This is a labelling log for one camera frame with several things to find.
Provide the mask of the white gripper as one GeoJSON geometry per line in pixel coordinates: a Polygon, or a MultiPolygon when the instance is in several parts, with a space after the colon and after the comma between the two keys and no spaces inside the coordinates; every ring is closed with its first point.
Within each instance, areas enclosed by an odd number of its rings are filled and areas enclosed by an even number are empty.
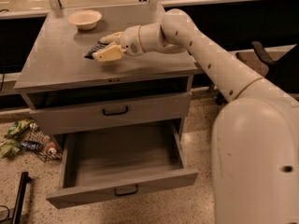
{"type": "Polygon", "coordinates": [[[122,58],[126,51],[129,56],[139,56],[145,53],[142,48],[139,36],[140,26],[129,27],[123,32],[117,32],[104,36],[100,39],[103,44],[116,43],[121,45],[108,45],[96,49],[92,53],[93,58],[98,62],[116,61],[122,58]]]}

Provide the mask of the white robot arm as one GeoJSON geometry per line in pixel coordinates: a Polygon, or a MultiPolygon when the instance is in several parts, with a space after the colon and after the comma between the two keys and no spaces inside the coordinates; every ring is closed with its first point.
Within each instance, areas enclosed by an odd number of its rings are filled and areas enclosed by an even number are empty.
{"type": "Polygon", "coordinates": [[[187,50],[225,97],[212,129],[216,224],[299,224],[299,107],[182,10],[101,38],[98,62],[187,50]]]}

